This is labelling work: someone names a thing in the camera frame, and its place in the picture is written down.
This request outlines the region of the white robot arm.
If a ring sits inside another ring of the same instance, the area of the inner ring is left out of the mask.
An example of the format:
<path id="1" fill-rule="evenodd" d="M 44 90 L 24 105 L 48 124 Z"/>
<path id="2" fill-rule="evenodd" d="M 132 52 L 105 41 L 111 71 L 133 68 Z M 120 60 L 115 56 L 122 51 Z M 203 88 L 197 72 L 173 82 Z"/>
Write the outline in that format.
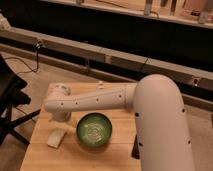
<path id="1" fill-rule="evenodd" d="M 60 122 L 77 111 L 131 109 L 141 171 L 195 171 L 183 98 L 167 76 L 152 74 L 136 83 L 77 95 L 60 84 L 47 96 L 44 108 Z"/>

